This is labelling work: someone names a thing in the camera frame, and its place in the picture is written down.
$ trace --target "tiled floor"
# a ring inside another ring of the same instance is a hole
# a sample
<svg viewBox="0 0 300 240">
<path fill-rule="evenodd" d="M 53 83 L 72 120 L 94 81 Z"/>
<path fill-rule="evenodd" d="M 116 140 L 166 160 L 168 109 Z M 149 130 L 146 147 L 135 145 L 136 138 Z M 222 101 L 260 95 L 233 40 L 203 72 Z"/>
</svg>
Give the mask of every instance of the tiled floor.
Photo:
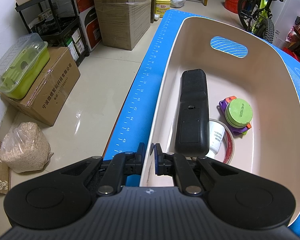
<svg viewBox="0 0 300 240">
<path fill-rule="evenodd" d="M 240 28 L 238 16 L 223 7 L 224 1 L 208 0 L 205 7 L 202 0 L 187 0 L 180 10 Z M 100 44 L 84 59 L 79 67 L 81 77 L 54 126 L 39 124 L 50 142 L 51 151 L 54 152 L 50 163 L 45 165 L 42 171 L 22 174 L 12 172 L 11 186 L 92 155 L 102 155 L 118 113 L 160 21 L 151 24 L 132 51 Z M 33 119 L 19 113 L 15 126 L 28 121 Z M 4 195 L 0 195 L 0 235 L 10 228 L 3 210 L 3 200 Z"/>
</svg>

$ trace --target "bicycle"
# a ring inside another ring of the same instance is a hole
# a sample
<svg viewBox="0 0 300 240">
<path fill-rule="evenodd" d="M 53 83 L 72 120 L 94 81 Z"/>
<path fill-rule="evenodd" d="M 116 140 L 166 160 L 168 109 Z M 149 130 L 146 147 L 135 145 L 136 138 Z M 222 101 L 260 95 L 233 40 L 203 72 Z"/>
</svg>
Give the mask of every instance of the bicycle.
<svg viewBox="0 0 300 240">
<path fill-rule="evenodd" d="M 274 24 L 270 5 L 276 0 L 239 0 L 238 15 L 243 28 L 259 38 L 272 43 Z"/>
</svg>

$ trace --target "basket handle hole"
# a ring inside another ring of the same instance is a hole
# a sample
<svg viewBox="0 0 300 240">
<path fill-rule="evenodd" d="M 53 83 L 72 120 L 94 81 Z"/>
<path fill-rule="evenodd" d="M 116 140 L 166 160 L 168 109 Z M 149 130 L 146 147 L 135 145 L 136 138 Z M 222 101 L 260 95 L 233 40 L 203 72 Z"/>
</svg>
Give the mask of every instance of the basket handle hole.
<svg viewBox="0 0 300 240">
<path fill-rule="evenodd" d="M 210 41 L 213 49 L 220 50 L 235 57 L 243 58 L 248 54 L 246 46 L 220 36 L 213 37 Z"/>
</svg>

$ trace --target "shelf rack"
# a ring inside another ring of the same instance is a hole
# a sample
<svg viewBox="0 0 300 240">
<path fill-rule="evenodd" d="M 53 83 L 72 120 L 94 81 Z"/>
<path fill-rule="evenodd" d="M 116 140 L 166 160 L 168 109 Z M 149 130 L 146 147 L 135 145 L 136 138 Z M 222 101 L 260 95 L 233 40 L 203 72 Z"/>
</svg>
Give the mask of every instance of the shelf rack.
<svg viewBox="0 0 300 240">
<path fill-rule="evenodd" d="M 23 14 L 22 14 L 22 10 L 37 4 L 39 6 L 40 11 L 43 12 L 42 6 L 40 4 L 43 1 L 45 1 L 45 0 L 30 0 L 28 2 L 25 2 L 25 3 L 21 4 L 21 5 L 18 5 L 16 3 L 16 11 L 20 14 L 20 17 L 21 17 L 28 33 L 32 33 L 32 32 L 31 32 L 31 30 L 30 30 Z M 55 23 L 57 25 L 58 31 L 56 33 L 50 34 L 50 35 L 40 35 L 40 37 L 44 41 L 62 40 L 64 46 L 67 47 L 66 35 L 71 31 L 72 28 L 74 28 L 76 25 L 78 25 L 78 28 L 80 30 L 81 39 L 82 39 L 82 42 L 83 42 L 83 45 L 84 45 L 84 51 L 80 54 L 79 58 L 76 61 L 77 66 L 79 66 L 80 63 L 82 62 L 82 60 L 85 57 L 88 57 L 90 53 L 89 53 L 89 50 L 88 50 L 88 47 L 87 47 L 85 36 L 84 36 L 82 28 L 81 28 L 80 19 L 79 19 L 77 9 L 76 9 L 76 6 L 75 6 L 75 1 L 71 0 L 71 4 L 72 4 L 74 15 L 75 15 L 74 19 L 72 20 L 72 22 L 69 25 L 67 25 L 66 27 L 63 27 L 63 28 L 60 25 L 60 22 L 58 20 L 57 13 L 56 13 L 55 8 L 52 4 L 52 1 L 51 0 L 47 0 L 47 1 L 49 3 L 50 8 L 51 8 L 51 12 L 52 12 L 53 18 L 55 20 Z"/>
</svg>

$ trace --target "green round box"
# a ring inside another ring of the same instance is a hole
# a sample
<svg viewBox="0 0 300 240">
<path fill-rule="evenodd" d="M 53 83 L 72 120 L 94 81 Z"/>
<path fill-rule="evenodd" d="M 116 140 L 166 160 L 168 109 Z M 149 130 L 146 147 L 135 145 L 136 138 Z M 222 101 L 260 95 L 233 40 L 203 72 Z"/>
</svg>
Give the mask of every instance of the green round box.
<svg viewBox="0 0 300 240">
<path fill-rule="evenodd" d="M 225 117 L 231 126 L 242 128 L 251 121 L 252 108 L 247 101 L 236 98 L 227 105 Z"/>
</svg>

